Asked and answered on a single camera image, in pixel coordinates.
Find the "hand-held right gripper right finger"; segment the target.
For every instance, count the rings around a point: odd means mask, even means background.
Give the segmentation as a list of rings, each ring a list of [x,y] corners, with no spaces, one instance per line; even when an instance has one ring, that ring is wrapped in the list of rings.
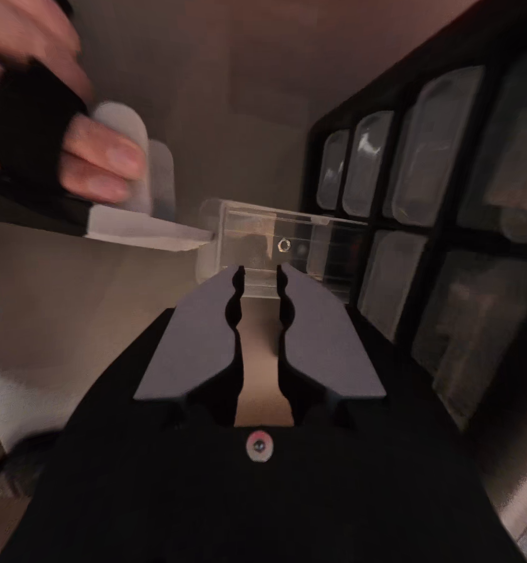
[[[283,263],[277,269],[281,300],[281,353],[293,369],[319,390],[341,399],[386,397],[342,301],[308,274]]]

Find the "person's left hand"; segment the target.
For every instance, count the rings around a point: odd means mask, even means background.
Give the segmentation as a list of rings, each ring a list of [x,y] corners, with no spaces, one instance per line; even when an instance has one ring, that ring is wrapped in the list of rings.
[[[0,1],[0,76],[42,63],[83,101],[91,82],[78,62],[79,36],[56,1]],[[146,172],[142,149],[84,115],[71,120],[60,152],[60,184],[90,201],[119,203],[129,196],[128,181]]]

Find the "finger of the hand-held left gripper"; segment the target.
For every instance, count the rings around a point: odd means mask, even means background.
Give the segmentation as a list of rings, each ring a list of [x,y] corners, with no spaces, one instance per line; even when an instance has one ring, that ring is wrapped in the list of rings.
[[[171,151],[162,142],[148,141],[150,166],[151,216],[160,220],[175,221],[175,164]]]
[[[211,243],[214,234],[144,213],[98,204],[89,212],[85,238],[152,250],[187,252]]]

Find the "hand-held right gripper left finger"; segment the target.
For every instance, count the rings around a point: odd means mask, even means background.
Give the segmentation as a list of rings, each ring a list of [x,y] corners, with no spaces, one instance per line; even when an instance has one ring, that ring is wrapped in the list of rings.
[[[244,268],[229,266],[182,298],[134,394],[138,401],[182,399],[231,366],[237,351],[235,308]]]

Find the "clear plastic drawer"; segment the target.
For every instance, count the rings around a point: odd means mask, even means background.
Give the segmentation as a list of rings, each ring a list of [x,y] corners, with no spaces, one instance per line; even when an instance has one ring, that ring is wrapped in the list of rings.
[[[243,266],[244,296],[278,299],[276,271],[287,263],[349,303],[364,222],[223,199],[204,201],[199,222],[214,239],[197,252],[197,284],[229,266]],[[277,248],[283,237],[292,243],[288,253]]]

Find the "black drawer cabinet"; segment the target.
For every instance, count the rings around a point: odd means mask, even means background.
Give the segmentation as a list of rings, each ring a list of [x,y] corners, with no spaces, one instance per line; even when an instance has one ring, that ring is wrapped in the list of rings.
[[[527,1],[476,1],[322,116],[301,210],[358,222],[327,276],[420,368],[527,531]]]

